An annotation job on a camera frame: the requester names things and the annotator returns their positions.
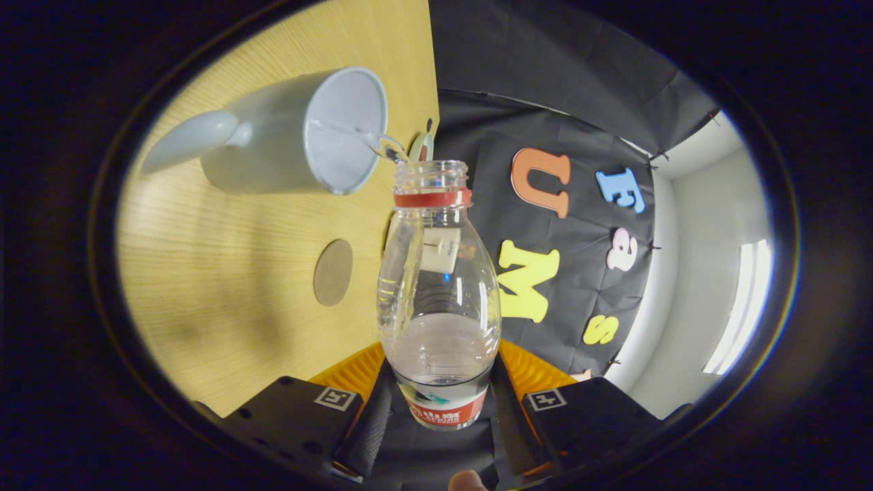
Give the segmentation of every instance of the white mug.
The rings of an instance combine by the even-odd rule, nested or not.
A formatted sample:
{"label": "white mug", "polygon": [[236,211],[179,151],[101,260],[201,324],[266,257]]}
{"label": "white mug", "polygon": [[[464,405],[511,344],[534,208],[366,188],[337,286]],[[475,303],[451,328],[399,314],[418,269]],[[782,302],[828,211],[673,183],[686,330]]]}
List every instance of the white mug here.
{"label": "white mug", "polygon": [[142,170],[199,156],[210,182],[231,193],[347,195],[360,189],[379,157],[352,136],[312,121],[384,134],[385,87],[359,66],[279,82],[173,128],[149,151]]}

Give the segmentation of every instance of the bottle neck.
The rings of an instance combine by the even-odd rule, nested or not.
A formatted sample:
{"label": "bottle neck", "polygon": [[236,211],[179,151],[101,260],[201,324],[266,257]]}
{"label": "bottle neck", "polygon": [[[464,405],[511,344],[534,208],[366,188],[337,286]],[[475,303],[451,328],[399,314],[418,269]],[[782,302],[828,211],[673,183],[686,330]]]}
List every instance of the bottle neck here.
{"label": "bottle neck", "polygon": [[398,210],[469,206],[467,165],[460,161],[401,162],[395,173]]}
{"label": "bottle neck", "polygon": [[397,208],[399,218],[420,218],[425,226],[455,227],[469,221],[467,206],[463,204],[435,208]]}

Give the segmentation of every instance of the clear plastic bottle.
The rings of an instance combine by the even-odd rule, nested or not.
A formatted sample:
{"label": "clear plastic bottle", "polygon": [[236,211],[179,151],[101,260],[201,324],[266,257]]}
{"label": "clear plastic bottle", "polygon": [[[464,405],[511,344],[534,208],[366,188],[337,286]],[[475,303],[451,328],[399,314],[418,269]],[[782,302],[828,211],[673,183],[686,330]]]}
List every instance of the clear plastic bottle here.
{"label": "clear plastic bottle", "polygon": [[466,171],[398,163],[377,292],[385,356],[412,415],[438,431],[476,421],[500,342],[497,279],[467,218]]}

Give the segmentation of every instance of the mug rim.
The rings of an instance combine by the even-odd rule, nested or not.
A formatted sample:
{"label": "mug rim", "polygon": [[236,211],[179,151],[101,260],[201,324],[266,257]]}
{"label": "mug rim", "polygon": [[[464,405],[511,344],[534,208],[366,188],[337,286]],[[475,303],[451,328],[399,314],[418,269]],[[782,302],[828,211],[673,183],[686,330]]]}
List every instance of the mug rim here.
{"label": "mug rim", "polygon": [[317,167],[313,165],[313,159],[312,159],[312,156],[310,155],[310,149],[309,149],[309,140],[306,138],[306,133],[309,129],[309,122],[312,120],[311,115],[310,115],[310,111],[312,110],[312,107],[313,107],[313,101],[317,97],[319,97],[319,95],[321,94],[321,92],[323,90],[326,90],[325,87],[330,82],[338,79],[339,77],[343,77],[345,75],[348,75],[349,73],[363,73],[363,74],[367,75],[367,77],[375,83],[376,90],[378,91],[378,93],[380,95],[380,99],[381,99],[380,109],[382,110],[382,114],[381,114],[382,122],[381,122],[379,131],[380,131],[380,133],[383,133],[383,134],[385,134],[385,132],[388,131],[388,94],[385,92],[385,86],[382,84],[382,80],[378,77],[378,75],[376,75],[369,68],[366,68],[365,66],[345,66],[343,68],[336,70],[335,72],[331,73],[330,75],[328,75],[327,78],[325,78],[319,84],[319,86],[315,89],[313,96],[309,99],[309,102],[306,104],[306,112],[303,115],[304,124],[303,124],[303,128],[302,128],[302,131],[303,131],[302,140],[303,140],[303,150],[304,150],[304,153],[306,155],[306,165],[309,167],[309,171],[312,173],[313,177],[315,177],[315,180],[318,181],[318,183],[321,185],[321,187],[324,188],[325,190],[327,190],[328,192],[330,192],[334,195],[337,195],[337,196],[349,195],[349,194],[356,192],[360,188],[362,188],[364,183],[366,183],[367,180],[369,180],[370,176],[373,175],[373,172],[376,169],[376,164],[379,162],[379,156],[376,154],[373,154],[372,158],[370,159],[370,164],[368,165],[367,171],[361,174],[361,179],[359,179],[358,182],[355,183],[354,185],[349,186],[345,189],[336,188],[336,187],[332,186],[331,184],[329,184],[325,180],[325,178],[321,175],[321,173],[319,172]]}

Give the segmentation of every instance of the table surface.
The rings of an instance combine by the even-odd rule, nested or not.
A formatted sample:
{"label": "table surface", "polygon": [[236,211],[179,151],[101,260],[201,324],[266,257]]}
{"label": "table surface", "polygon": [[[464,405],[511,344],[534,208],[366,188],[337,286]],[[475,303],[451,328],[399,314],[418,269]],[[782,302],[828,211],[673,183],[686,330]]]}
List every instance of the table surface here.
{"label": "table surface", "polygon": [[[128,176],[118,216],[120,276],[135,325],[188,398],[225,416],[283,375],[309,378],[377,340],[375,283],[394,164],[347,197],[235,196],[198,159],[151,175],[148,150],[191,116],[263,86],[343,66],[372,69],[388,93],[388,132],[409,144],[439,122],[427,0],[331,0],[221,57],[170,102]],[[354,255],[346,296],[317,302],[321,251]]]}

